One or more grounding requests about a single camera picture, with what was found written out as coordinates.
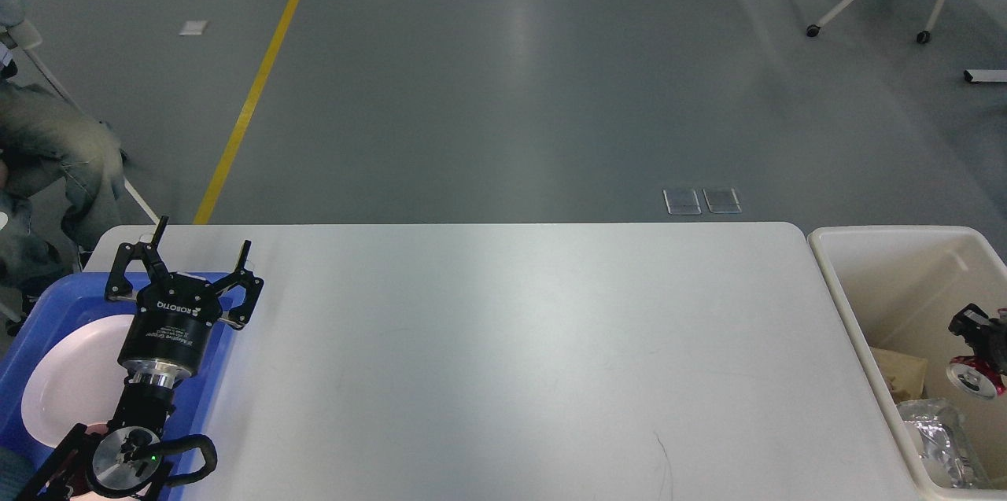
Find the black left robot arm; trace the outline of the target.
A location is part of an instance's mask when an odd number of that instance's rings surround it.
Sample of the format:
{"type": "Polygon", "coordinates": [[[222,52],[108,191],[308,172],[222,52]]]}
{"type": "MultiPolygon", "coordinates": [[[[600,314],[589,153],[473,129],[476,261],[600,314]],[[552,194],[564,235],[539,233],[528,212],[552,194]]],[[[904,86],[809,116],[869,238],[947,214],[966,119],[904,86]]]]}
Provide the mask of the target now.
{"type": "Polygon", "coordinates": [[[68,500],[76,476],[105,498],[155,500],[165,488],[215,471],[209,437],[167,440],[164,429],[175,411],[175,390],[198,375],[215,325],[244,329],[264,282],[247,268],[251,241],[242,243],[234,270],[213,282],[169,271],[158,252],[167,224],[162,216],[150,240],[121,244],[105,283],[106,300],[135,304],[116,357],[127,375],[113,416],[103,433],[76,423],[18,500],[68,500]]]}

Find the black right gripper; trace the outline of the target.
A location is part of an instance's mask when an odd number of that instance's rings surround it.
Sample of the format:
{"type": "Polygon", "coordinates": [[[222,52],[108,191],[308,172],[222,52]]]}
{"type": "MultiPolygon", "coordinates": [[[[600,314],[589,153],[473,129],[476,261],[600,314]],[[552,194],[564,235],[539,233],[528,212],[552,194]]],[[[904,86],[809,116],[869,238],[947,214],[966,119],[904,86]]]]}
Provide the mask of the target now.
{"type": "Polygon", "coordinates": [[[976,354],[995,372],[1006,375],[1006,315],[1000,308],[986,314],[977,304],[967,304],[957,312],[947,325],[956,337],[963,337],[966,344],[976,345],[976,354]]]}

